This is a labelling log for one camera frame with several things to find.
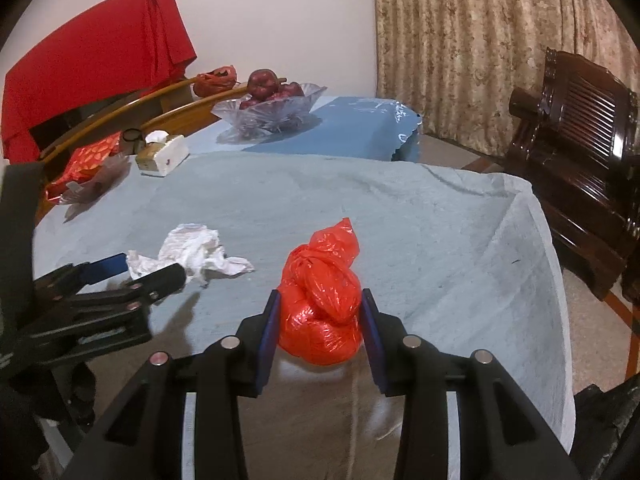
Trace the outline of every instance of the floral curtain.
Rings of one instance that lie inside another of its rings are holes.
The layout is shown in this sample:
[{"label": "floral curtain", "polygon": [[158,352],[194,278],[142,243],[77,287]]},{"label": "floral curtain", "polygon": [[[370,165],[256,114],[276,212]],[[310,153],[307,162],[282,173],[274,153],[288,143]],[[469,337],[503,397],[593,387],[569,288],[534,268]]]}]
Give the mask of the floral curtain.
[{"label": "floral curtain", "polygon": [[425,132],[504,155],[514,86],[540,90],[546,47],[582,54],[640,90],[640,54],[606,0],[376,0],[378,96]]}]

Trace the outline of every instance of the white wall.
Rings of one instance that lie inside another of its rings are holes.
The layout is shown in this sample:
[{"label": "white wall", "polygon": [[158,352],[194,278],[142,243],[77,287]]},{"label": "white wall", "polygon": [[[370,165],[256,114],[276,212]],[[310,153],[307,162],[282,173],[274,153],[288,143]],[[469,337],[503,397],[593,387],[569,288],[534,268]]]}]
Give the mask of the white wall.
[{"label": "white wall", "polygon": [[[7,70],[32,46],[100,1],[33,0],[0,51],[0,95]],[[233,64],[240,80],[271,68],[329,94],[375,94],[374,0],[176,1],[198,54],[189,76]]]}]

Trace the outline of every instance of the crumpled tissue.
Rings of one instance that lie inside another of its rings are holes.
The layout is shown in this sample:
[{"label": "crumpled tissue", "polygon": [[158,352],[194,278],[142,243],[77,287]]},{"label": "crumpled tissue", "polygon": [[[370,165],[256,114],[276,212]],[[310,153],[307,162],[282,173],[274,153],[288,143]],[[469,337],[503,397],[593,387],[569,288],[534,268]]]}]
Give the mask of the crumpled tissue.
[{"label": "crumpled tissue", "polygon": [[226,256],[218,231],[200,224],[180,224],[169,232],[156,260],[136,251],[127,253],[129,273],[134,280],[171,264],[184,267],[187,283],[196,280],[201,284],[207,282],[206,270],[235,276],[255,269],[249,260]]}]

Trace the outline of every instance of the red package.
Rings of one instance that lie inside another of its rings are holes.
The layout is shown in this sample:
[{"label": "red package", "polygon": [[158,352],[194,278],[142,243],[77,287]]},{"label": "red package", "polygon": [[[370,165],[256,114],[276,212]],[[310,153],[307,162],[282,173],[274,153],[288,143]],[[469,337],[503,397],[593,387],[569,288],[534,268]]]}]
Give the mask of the red package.
[{"label": "red package", "polygon": [[54,204],[68,189],[66,184],[75,182],[84,184],[91,180],[102,167],[103,162],[110,155],[120,151],[120,132],[105,137],[98,142],[77,148],[66,164],[62,176],[54,180],[45,188],[46,199]]},{"label": "red package", "polygon": [[198,74],[193,84],[193,93],[198,97],[209,97],[233,89],[238,82],[238,74],[233,65],[221,66],[206,74]]},{"label": "red package", "polygon": [[333,365],[358,351],[362,290],[350,269],[360,253],[351,221],[316,231],[282,269],[279,345],[315,365]]}]

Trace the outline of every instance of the table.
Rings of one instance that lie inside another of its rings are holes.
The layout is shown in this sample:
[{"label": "table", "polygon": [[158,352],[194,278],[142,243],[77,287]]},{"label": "table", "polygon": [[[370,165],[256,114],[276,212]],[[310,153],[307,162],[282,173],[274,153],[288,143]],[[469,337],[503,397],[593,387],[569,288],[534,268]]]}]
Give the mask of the table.
[{"label": "table", "polygon": [[[360,243],[353,269],[380,310],[441,351],[490,349],[566,449],[575,428],[568,313],[559,264],[530,185],[408,162],[263,153],[190,156],[165,178],[132,168],[92,208],[65,222],[57,206],[34,240],[36,276],[120,251],[155,256],[182,222],[219,229],[228,254],[256,267],[189,284],[153,308],[152,341],[90,363],[101,412],[149,355],[200,352],[260,312],[290,250],[348,216]],[[311,367],[282,351],[258,399],[239,403],[252,480],[392,478],[402,399],[373,385],[363,351]],[[459,478],[450,403],[450,478]],[[192,478],[193,405],[184,478]]]},{"label": "table", "polygon": [[274,135],[267,142],[228,143],[218,136],[231,128],[220,120],[187,137],[191,153],[255,152],[354,156],[417,162],[422,118],[392,99],[321,96],[312,120],[295,135]]}]

